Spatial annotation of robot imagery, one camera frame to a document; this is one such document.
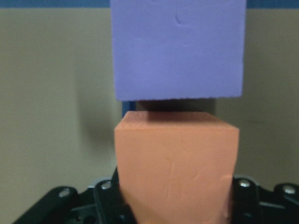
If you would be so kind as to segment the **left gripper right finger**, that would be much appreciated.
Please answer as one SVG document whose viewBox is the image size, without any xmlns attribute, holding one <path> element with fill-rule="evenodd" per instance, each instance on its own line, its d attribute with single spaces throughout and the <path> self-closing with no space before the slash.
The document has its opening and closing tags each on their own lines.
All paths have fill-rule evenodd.
<svg viewBox="0 0 299 224">
<path fill-rule="evenodd" d="M 229 205 L 231 224 L 261 223 L 258 185 L 252 178 L 233 176 Z"/>
</svg>

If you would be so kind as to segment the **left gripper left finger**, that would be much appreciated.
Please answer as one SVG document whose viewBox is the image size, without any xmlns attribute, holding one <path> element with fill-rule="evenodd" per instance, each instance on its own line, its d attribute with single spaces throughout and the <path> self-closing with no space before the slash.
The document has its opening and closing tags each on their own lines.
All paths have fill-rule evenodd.
<svg viewBox="0 0 299 224">
<path fill-rule="evenodd" d="M 136 218 L 120 190 L 118 170 L 94 186 L 93 197 L 101 224 L 136 224 Z"/>
</svg>

